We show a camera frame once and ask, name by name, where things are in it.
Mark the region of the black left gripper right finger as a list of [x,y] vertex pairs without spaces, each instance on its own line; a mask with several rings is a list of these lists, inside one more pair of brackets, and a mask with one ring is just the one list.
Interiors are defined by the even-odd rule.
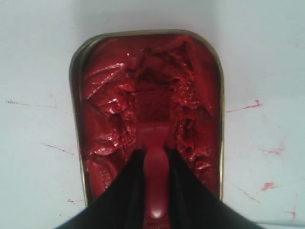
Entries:
[[169,220],[172,229],[260,229],[217,198],[189,169],[180,153],[169,158]]

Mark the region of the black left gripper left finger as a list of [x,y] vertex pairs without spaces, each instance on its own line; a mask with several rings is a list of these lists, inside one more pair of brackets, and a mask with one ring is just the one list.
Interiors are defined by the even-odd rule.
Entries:
[[124,169],[88,207],[59,229],[142,229],[144,150],[133,151]]

